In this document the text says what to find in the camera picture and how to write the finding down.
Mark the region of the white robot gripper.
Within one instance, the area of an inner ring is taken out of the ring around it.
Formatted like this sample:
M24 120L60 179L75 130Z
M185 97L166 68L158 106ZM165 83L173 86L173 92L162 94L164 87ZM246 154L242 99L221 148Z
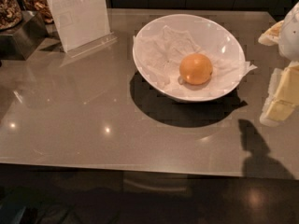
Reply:
M281 55L299 61L299 2L289 11L284 21L278 21L258 38L265 46L278 44ZM276 68L270 78L268 97L263 105L260 122L278 126L299 106L299 63L285 69Z

